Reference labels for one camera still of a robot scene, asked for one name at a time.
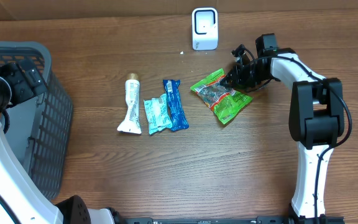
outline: plastic packaging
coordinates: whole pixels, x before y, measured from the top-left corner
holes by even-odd
[[[145,100],[144,109],[149,122],[149,134],[154,134],[165,128],[172,128],[172,122],[168,115],[167,94],[162,94],[158,99]]]
[[[223,124],[226,124],[252,101],[252,97],[232,88],[221,86],[219,82],[224,76],[221,68],[193,85],[191,90],[204,100],[206,106],[214,111]]]
[[[139,77],[135,73],[128,74],[125,82],[125,101],[127,103],[127,114],[118,126],[117,131],[132,134],[142,134],[139,123]]]
[[[163,80],[165,92],[167,93],[167,102],[171,111],[172,131],[188,129],[189,123],[186,120],[185,112],[181,106],[179,85],[180,80]]]

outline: perforated bin wall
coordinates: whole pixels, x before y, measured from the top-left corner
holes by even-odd
[[[38,96],[34,102],[29,102],[28,108],[18,108],[29,110],[33,106],[35,110],[27,147],[23,149],[23,155],[17,157],[21,158],[19,161],[34,184],[50,200],[58,195],[62,183],[73,117],[73,102],[52,72],[51,57],[43,45],[35,42],[0,42],[1,65],[9,62],[19,63],[23,59],[34,62],[47,83],[48,92]]]

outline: tan cap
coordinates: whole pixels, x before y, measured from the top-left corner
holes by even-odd
[[[127,79],[128,80],[138,80],[139,81],[139,77],[137,76],[137,74],[136,73],[130,73],[130,74],[128,74],[128,76],[127,76]]]

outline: wooden surface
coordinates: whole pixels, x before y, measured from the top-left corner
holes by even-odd
[[[358,0],[0,0],[0,21],[179,15],[197,7],[219,13],[358,9]]]
[[[0,40],[44,44],[53,71],[75,104],[63,185],[54,202],[80,195],[89,208],[114,207],[125,217],[244,218],[287,213],[298,152],[288,131],[290,91],[273,82],[223,126],[190,91],[209,73],[229,70],[230,51],[276,33],[310,68],[342,80],[354,131],[330,160],[328,215],[358,223],[358,10],[219,15],[219,47],[191,48],[190,16],[0,22]],[[180,79],[190,128],[148,135],[116,131],[124,119],[124,82],[140,75],[141,100]]]

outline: white tube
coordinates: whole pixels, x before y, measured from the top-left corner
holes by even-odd
[[[125,101],[127,103],[127,115],[117,131],[132,134],[142,134],[139,123],[139,90],[140,82],[135,73],[128,75],[128,80],[125,82]]]

